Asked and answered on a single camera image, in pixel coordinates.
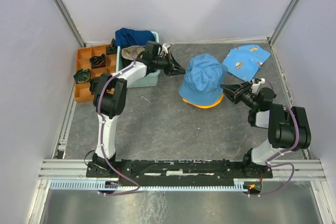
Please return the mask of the blue bucket hat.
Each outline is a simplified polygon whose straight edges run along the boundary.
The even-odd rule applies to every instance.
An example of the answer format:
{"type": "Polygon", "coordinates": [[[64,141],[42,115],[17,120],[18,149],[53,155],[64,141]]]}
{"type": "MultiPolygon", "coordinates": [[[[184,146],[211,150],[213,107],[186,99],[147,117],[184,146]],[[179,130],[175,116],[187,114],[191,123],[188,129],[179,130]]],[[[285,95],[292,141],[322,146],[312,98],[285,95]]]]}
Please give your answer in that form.
{"type": "Polygon", "coordinates": [[[221,84],[224,83],[227,72],[227,67],[214,56],[195,56],[188,63],[179,94],[185,103],[198,108],[215,107],[224,97],[221,84]]]}

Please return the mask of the navy blue hat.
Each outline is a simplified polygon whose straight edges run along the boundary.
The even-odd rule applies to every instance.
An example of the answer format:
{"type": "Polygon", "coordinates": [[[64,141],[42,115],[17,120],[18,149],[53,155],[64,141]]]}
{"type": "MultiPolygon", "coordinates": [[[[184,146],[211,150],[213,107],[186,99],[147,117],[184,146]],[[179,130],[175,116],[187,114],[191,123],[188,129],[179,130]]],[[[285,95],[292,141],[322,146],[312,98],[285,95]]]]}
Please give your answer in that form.
{"type": "Polygon", "coordinates": [[[121,49],[130,46],[145,46],[148,41],[155,41],[155,36],[149,30],[121,28],[115,32],[116,46],[121,49]]]}

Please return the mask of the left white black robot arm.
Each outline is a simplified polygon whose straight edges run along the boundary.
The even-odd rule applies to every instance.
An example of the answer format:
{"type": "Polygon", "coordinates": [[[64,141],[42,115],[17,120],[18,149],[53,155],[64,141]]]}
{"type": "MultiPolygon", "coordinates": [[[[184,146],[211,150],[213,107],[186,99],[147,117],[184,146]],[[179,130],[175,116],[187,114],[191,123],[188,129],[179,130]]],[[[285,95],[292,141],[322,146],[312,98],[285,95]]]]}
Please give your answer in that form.
{"type": "Polygon", "coordinates": [[[115,135],[119,115],[123,112],[127,88],[137,80],[156,70],[163,70],[167,76],[185,73],[185,69],[174,59],[171,45],[148,41],[144,50],[120,71],[103,73],[96,85],[93,105],[96,107],[99,122],[98,144],[92,162],[105,177],[116,171],[115,135]]]}

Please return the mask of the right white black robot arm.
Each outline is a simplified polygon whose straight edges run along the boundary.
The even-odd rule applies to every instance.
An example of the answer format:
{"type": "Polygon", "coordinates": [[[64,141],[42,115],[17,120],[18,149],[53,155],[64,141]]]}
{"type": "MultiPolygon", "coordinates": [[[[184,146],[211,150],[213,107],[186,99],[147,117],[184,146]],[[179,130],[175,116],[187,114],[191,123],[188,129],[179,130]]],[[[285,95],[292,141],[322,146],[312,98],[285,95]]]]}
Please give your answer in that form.
{"type": "Polygon", "coordinates": [[[222,84],[221,88],[233,104],[242,102],[249,107],[247,119],[250,126],[267,130],[267,139],[243,157],[241,172],[246,177],[254,177],[260,166],[268,167],[286,153],[310,146],[311,131],[305,108],[274,103],[277,95],[273,89],[259,88],[251,81],[222,84]]]}

